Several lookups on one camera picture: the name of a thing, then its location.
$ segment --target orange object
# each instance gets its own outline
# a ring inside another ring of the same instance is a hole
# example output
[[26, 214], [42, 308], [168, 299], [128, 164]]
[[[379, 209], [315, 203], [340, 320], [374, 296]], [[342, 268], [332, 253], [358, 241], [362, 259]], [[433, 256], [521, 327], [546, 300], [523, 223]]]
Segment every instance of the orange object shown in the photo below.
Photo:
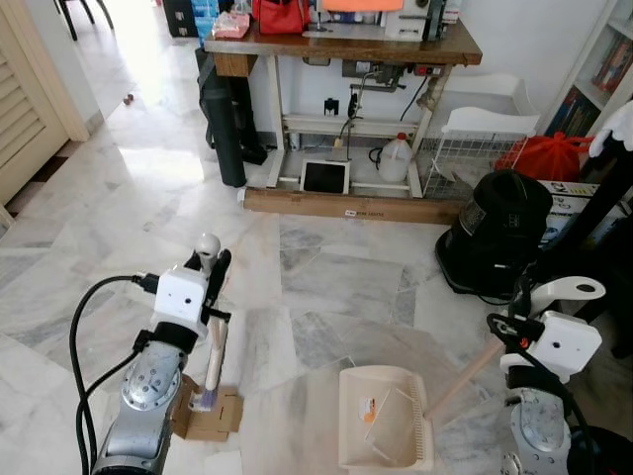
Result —
[[402, 10], [405, 0], [323, 0], [330, 12], [393, 12]]
[[[593, 138], [565, 137], [557, 132], [553, 137], [532, 137], [525, 144], [523, 152], [514, 164], [514, 170], [537, 180], [577, 182], [581, 171], [580, 153], [589, 150]], [[517, 143], [505, 156], [500, 158], [495, 170], [508, 168], [508, 156], [520, 151], [522, 143]]]

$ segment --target white plastic casing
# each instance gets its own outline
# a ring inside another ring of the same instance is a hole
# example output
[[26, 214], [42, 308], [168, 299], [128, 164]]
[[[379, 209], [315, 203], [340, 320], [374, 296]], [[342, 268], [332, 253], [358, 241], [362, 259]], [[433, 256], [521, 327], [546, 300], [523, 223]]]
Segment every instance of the white plastic casing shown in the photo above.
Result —
[[200, 321], [208, 282], [201, 272], [176, 266], [158, 279], [151, 322], [180, 325], [206, 338], [207, 327]]
[[[527, 351], [555, 373], [561, 382], [582, 371], [602, 343], [598, 330], [585, 321], [558, 312], [548, 311], [541, 322], [545, 331]], [[501, 370], [507, 373], [511, 366], [531, 366], [516, 353], [501, 357]]]

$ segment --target white wire basket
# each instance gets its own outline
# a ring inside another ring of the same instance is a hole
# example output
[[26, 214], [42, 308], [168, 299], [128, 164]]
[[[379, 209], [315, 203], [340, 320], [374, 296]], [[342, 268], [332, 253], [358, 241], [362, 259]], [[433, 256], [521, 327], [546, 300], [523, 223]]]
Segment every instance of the white wire basket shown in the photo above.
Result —
[[475, 107], [454, 110], [442, 137], [422, 148], [424, 198], [468, 200], [486, 174], [513, 168], [533, 135], [531, 118]]

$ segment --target broom handle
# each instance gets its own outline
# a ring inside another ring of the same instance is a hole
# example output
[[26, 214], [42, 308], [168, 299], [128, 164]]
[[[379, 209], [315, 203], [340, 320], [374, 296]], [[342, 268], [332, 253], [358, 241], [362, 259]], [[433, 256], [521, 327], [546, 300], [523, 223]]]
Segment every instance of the broom handle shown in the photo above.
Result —
[[455, 380], [444, 395], [424, 414], [425, 419], [431, 419], [440, 409], [442, 409], [446, 403], [448, 403], [455, 394], [457, 394], [468, 383], [473, 376], [479, 373], [488, 362], [495, 357], [500, 349], [503, 348], [503, 343], [498, 338], [493, 338], [468, 367], [462, 371], [462, 374]]

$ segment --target bookshelf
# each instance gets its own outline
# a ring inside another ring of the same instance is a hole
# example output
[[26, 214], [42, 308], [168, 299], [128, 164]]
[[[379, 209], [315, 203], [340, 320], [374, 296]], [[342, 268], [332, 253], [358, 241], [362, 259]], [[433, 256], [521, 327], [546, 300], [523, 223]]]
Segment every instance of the bookshelf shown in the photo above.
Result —
[[633, 1], [607, 0], [539, 134], [593, 136], [633, 98]]

